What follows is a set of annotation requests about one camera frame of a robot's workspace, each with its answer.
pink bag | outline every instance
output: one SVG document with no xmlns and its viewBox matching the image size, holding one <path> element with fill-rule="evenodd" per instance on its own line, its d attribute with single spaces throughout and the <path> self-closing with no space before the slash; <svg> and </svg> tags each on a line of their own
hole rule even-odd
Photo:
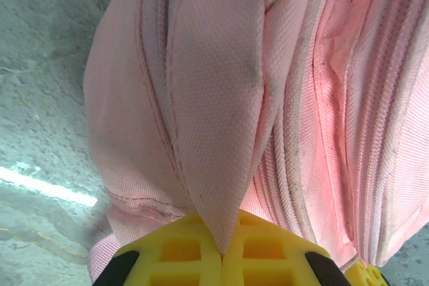
<svg viewBox="0 0 429 286">
<path fill-rule="evenodd" d="M 429 0 L 112 0 L 84 77 L 120 244 L 239 208 L 384 265 L 429 221 Z"/>
</svg>

pink pleated fabric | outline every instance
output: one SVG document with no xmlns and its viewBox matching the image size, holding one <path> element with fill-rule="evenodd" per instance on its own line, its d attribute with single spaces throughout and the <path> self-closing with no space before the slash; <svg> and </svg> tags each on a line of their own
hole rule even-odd
<svg viewBox="0 0 429 286">
<path fill-rule="evenodd" d="M 112 0 L 84 76 L 120 245 L 239 208 L 384 263 L 429 221 L 429 0 Z"/>
</svg>

yellow plastic part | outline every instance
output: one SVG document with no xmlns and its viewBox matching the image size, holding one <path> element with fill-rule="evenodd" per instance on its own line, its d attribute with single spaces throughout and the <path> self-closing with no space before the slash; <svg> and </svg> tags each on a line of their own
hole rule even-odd
<svg viewBox="0 0 429 286">
<path fill-rule="evenodd" d="M 323 248 L 244 211 L 223 258 L 196 213 L 124 246 L 115 256 L 132 250 L 140 256 L 124 286 L 319 286 L 304 254 L 329 257 Z"/>
<path fill-rule="evenodd" d="M 352 286 L 387 286 L 377 267 L 367 265 L 365 268 L 361 261 L 347 269 L 344 275 Z"/>
</svg>

gray floor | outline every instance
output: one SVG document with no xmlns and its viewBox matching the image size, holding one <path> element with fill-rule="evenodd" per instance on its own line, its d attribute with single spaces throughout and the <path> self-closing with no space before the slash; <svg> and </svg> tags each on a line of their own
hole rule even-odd
<svg viewBox="0 0 429 286">
<path fill-rule="evenodd" d="M 2 286 L 90 285 L 108 199 L 88 157 L 82 74 L 108 2 L 0 0 Z M 384 267 L 392 286 L 429 285 L 428 253 L 425 227 Z"/>
</svg>

